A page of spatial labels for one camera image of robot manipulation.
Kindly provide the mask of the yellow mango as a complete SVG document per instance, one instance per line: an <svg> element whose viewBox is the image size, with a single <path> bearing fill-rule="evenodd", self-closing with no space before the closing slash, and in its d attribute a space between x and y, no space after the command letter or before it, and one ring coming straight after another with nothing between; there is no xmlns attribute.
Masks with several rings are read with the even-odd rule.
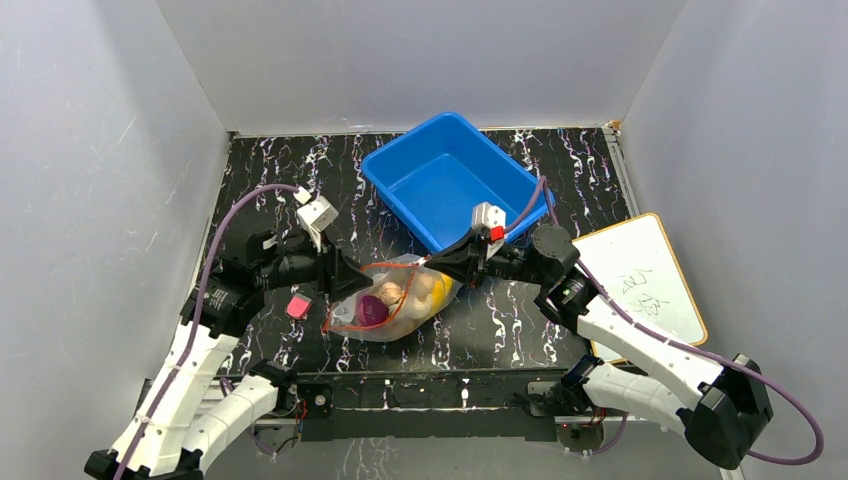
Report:
<svg viewBox="0 0 848 480"><path fill-rule="evenodd" d="M433 299L435 302L449 302L455 296L457 289L458 286L454 279L441 274L433 287Z"/></svg>

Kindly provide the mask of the purple onion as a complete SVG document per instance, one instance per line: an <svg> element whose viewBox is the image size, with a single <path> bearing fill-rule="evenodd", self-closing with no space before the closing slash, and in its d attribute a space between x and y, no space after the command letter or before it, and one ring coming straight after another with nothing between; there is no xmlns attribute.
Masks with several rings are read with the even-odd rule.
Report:
<svg viewBox="0 0 848 480"><path fill-rule="evenodd" d="M356 304L355 321L359 327L373 327L386 321L390 308L377 296L362 295Z"/></svg>

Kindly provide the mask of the white mushroom piece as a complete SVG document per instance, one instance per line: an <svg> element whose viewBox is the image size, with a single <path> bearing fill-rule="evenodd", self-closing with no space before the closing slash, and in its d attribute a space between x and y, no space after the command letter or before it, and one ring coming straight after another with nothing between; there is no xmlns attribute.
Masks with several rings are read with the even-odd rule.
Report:
<svg viewBox="0 0 848 480"><path fill-rule="evenodd" d="M416 273L410 283L410 294L421 300L426 299L436 286L436 279L426 273Z"/></svg>

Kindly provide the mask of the clear zip top bag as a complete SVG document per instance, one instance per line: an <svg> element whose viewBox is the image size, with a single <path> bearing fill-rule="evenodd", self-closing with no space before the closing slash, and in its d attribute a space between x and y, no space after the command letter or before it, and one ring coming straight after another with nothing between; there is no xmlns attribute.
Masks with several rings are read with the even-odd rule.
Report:
<svg viewBox="0 0 848 480"><path fill-rule="evenodd" d="M362 267L373 285L334 303L322 331L379 343L413 333L446 308L461 288L460 282L426 267L425 261L405 254Z"/></svg>

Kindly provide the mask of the blue plastic bin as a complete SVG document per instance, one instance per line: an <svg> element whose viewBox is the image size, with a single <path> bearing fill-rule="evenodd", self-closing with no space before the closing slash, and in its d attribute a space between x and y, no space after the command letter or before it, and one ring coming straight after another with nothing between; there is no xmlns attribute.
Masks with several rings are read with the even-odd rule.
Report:
<svg viewBox="0 0 848 480"><path fill-rule="evenodd" d="M538 178L455 112L440 113L368 154L362 172L430 253L459 241L482 202L517 223L508 241L548 213L539 198L519 217Z"/></svg>

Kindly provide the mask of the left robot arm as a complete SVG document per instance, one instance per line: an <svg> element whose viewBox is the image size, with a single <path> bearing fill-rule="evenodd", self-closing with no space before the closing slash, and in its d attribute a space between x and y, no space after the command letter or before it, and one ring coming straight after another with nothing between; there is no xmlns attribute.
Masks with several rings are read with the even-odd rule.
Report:
<svg viewBox="0 0 848 480"><path fill-rule="evenodd" d="M261 416L294 411L295 374L261 361L209 413L196 414L210 384L265 307L270 290L312 283L330 300L371 286L360 265L326 234L296 227L220 233L207 280L181 312L172 346L127 429L84 467L94 479L201 479L214 459Z"/></svg>

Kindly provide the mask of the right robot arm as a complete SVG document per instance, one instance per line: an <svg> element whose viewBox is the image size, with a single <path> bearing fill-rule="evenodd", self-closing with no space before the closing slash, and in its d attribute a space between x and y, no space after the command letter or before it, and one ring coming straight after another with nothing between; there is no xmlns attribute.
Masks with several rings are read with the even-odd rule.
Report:
<svg viewBox="0 0 848 480"><path fill-rule="evenodd" d="M605 345L640 370L633 374L585 355L545 393L520 395L529 409L626 412L681 435L701 457L725 470L739 467L773 417L765 387L749 376L759 370L753 360L744 355L709 359L627 316L587 271L560 226L536 228L523 247L495 243L491 234L471 230L425 265L469 287L487 277L535 284L534 303L549 321Z"/></svg>

